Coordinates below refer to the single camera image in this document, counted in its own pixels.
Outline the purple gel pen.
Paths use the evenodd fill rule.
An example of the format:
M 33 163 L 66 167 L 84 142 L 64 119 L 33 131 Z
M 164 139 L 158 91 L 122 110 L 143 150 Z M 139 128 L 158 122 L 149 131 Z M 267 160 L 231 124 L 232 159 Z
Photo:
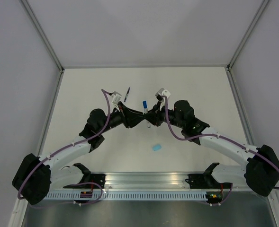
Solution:
M 129 93 L 130 93 L 130 89 L 131 89 L 131 87 L 129 87 L 129 88 L 127 89 L 126 95 L 125 95 L 125 97 L 124 97 L 124 102 L 127 101 L 128 95 L 129 95 Z

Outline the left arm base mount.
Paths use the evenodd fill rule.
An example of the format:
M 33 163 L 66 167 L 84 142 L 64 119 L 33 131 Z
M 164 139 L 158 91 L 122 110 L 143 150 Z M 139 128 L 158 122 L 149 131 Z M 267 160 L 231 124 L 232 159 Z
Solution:
M 81 180 L 78 183 L 70 184 L 64 186 L 64 188 L 67 189 L 98 189 L 99 187 L 94 184 L 87 184 L 87 182 L 97 183 L 99 186 L 101 186 L 102 189 L 104 189 L 104 185 L 106 182 L 106 175 L 105 174 L 97 174 L 92 173 L 87 167 L 85 167 L 81 163 L 75 163 L 73 164 L 74 167 L 77 167 L 79 170 L 81 170 L 83 176 Z

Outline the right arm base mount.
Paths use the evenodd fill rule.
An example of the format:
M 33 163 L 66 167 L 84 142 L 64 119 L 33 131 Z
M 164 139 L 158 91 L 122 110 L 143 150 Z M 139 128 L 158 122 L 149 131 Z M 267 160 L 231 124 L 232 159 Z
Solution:
M 191 189 L 230 189 L 231 183 L 220 183 L 212 176 L 213 170 L 218 165 L 219 163 L 212 163 L 203 173 L 188 174 L 185 182 Z

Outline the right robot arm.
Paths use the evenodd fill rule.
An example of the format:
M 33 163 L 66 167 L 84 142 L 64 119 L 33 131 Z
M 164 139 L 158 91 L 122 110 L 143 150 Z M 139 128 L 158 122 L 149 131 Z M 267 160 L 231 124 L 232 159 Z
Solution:
M 265 197 L 272 190 L 279 190 L 279 160 L 273 148 L 240 143 L 220 134 L 198 119 L 186 100 L 177 101 L 170 110 L 167 97 L 162 96 L 151 110 L 146 101 L 143 101 L 143 108 L 150 124 L 160 126 L 166 123 L 177 140 L 213 149 L 237 163 L 235 166 L 212 163 L 204 171 L 203 181 L 207 187 L 213 188 L 219 183 L 241 185 Z

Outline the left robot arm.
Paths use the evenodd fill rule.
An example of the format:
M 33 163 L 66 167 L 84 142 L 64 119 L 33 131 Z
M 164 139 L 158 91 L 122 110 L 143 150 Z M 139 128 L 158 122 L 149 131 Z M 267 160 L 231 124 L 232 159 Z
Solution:
M 81 163 L 69 166 L 68 163 L 96 150 L 104 141 L 103 133 L 121 124 L 133 128 L 147 116 L 148 112 L 130 109 L 122 102 L 108 113 L 102 109 L 92 110 L 83 130 L 70 144 L 49 154 L 36 156 L 30 153 L 24 157 L 12 181 L 18 199 L 36 205 L 50 191 L 60 188 L 89 188 L 89 194 L 94 189 L 102 189 L 95 174 L 87 167 Z

